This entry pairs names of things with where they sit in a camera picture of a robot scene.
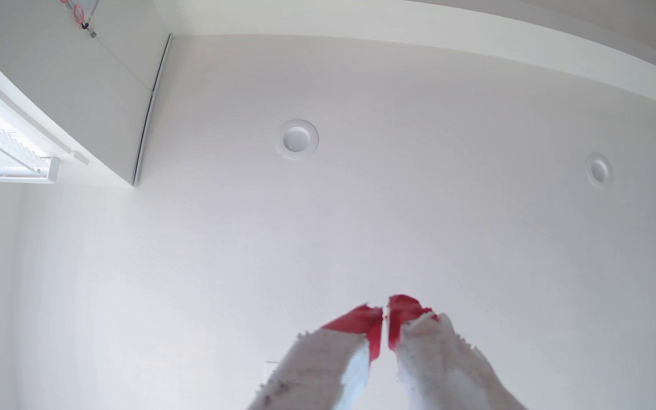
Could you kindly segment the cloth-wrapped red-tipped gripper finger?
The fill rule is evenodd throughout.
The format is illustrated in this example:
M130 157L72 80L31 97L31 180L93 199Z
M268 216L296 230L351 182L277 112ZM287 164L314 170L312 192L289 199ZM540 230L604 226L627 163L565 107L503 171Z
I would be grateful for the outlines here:
M380 355L382 307L357 306L301 333L248 409L351 409Z
M387 323L411 409L525 409L446 314L408 295L392 295Z

